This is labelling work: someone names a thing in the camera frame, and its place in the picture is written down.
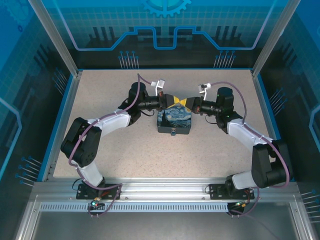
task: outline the table surface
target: table surface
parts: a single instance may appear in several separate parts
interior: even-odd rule
[[[128,97],[131,84],[140,73],[148,81],[165,80],[164,93],[179,99],[199,96],[198,85],[227,81],[236,85],[247,105],[246,122],[264,135],[266,123],[249,70],[160,69],[160,70],[84,70],[79,82],[67,131],[74,119],[93,119],[114,112]],[[215,101],[217,89],[208,91],[207,100]],[[149,95],[155,89],[146,86]],[[234,109],[241,116],[244,107],[234,90]],[[117,178],[189,178],[226,177],[251,169],[252,155],[235,138],[205,116],[192,114],[188,135],[158,133],[157,114],[141,115],[133,125],[118,129],[101,139],[95,162],[105,177]],[[53,176],[76,178],[74,167],[60,152]]]

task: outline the white cable clip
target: white cable clip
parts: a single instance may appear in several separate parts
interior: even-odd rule
[[[198,85],[198,88],[199,88],[199,93],[201,95],[204,95],[203,100],[206,100],[207,89],[211,88],[211,84],[210,83],[200,84],[200,85]]]
[[[159,81],[152,81],[151,86],[155,87],[155,95],[158,96],[158,90],[163,89],[165,85],[165,80],[160,79]]]

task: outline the enclosure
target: enclosure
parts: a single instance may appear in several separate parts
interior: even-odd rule
[[[318,239],[319,10],[318,0],[0,0],[0,239]],[[137,74],[165,80],[180,103],[201,84],[235,85],[246,122],[287,144],[289,185],[262,188],[254,211],[232,219],[238,200],[206,187],[249,171],[252,153],[214,117],[191,113],[188,134],[165,134],[157,121],[169,114],[156,112],[101,139],[96,165],[123,187],[91,219],[61,144],[74,119],[113,113]]]

